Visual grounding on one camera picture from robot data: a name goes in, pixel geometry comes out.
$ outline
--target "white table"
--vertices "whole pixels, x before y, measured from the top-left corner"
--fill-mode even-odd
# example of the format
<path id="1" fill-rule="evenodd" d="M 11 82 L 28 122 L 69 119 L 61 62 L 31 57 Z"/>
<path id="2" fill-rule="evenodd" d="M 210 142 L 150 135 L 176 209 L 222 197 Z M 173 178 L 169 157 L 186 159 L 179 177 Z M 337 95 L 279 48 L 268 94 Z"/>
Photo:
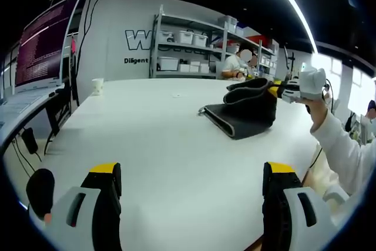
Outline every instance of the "white table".
<path id="1" fill-rule="evenodd" d="M 264 162 L 302 179 L 317 142 L 304 105 L 278 100 L 267 132 L 231 140 L 197 111 L 221 103 L 233 82 L 141 79 L 106 82 L 73 113 L 43 162 L 54 201 L 97 164 L 122 170 L 124 250 L 242 251 L 263 234 Z"/>

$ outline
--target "black fabric bag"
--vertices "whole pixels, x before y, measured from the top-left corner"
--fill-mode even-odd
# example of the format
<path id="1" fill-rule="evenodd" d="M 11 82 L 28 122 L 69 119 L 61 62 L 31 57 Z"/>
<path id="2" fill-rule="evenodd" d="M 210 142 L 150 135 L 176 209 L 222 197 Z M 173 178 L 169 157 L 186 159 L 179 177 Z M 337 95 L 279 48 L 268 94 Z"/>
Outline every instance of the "black fabric bag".
<path id="1" fill-rule="evenodd" d="M 268 91 L 271 84 L 258 78 L 230 85 L 229 93 L 223 97 L 224 104 L 206 105 L 200 113 L 232 139 L 258 135 L 276 119 L 277 98 Z"/>

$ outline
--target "white sleeve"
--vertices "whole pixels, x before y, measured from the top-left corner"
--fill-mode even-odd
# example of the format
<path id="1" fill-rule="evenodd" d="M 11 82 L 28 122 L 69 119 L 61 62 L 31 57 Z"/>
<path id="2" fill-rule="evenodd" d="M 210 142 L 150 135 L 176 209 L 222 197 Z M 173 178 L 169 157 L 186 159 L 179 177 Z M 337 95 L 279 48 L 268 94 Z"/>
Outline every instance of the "white sleeve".
<path id="1" fill-rule="evenodd" d="M 224 61 L 222 72 L 233 72 L 234 71 L 233 59 L 234 58 L 232 56 L 227 57 L 227 59 Z"/>
<path id="2" fill-rule="evenodd" d="M 349 194 L 359 190 L 375 166 L 376 140 L 360 146 L 329 111 L 323 124 L 312 135 L 323 148 L 329 167 L 339 175 L 343 189 Z"/>

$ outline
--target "shelving unit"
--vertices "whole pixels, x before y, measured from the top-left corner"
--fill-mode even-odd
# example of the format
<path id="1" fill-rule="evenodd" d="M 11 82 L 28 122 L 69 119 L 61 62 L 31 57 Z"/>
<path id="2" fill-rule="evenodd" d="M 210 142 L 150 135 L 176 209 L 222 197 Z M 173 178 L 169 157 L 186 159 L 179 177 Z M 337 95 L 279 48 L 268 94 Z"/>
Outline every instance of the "shelving unit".
<path id="1" fill-rule="evenodd" d="M 209 48 L 201 47 L 189 44 L 182 44 L 178 42 L 159 42 L 159 32 L 161 31 L 161 25 L 171 25 L 184 27 L 186 29 L 193 29 L 197 31 L 205 32 L 208 35 L 207 44 L 210 45 L 213 39 L 213 36 L 220 36 L 223 39 L 222 48 Z M 215 73 L 194 73 L 194 72 L 179 72 L 179 71 L 157 71 L 157 59 L 159 47 L 171 47 L 179 48 L 184 50 L 193 50 L 200 51 L 203 54 L 207 55 L 207 61 L 209 63 L 210 57 L 212 55 L 220 57 L 222 63 L 224 63 L 226 56 L 232 55 L 230 52 L 226 52 L 227 40 L 232 39 L 239 43 L 245 42 L 254 48 L 258 49 L 258 66 L 266 66 L 261 64 L 261 54 L 267 56 L 273 56 L 273 52 L 262 46 L 262 41 L 255 43 L 247 38 L 239 36 L 233 32 L 227 30 L 227 28 L 222 28 L 220 26 L 203 22 L 196 19 L 191 19 L 183 16 L 176 16 L 171 14 L 165 14 L 163 12 L 163 7 L 159 8 L 159 13 L 155 15 L 153 21 L 153 30 L 152 30 L 152 44 L 150 48 L 150 68 L 149 76 L 150 78 L 157 78 L 160 76 L 190 76 L 190 77 L 207 77 L 207 78 L 216 78 Z"/>

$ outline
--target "white cup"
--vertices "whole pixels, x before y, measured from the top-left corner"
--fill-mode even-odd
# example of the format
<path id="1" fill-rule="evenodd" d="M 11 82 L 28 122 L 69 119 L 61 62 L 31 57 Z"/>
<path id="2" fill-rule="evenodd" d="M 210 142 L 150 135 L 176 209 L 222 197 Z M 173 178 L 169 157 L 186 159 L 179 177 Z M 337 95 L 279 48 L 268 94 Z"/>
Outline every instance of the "white cup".
<path id="1" fill-rule="evenodd" d="M 103 94 L 103 78 L 93 79 L 93 95 L 102 95 Z"/>

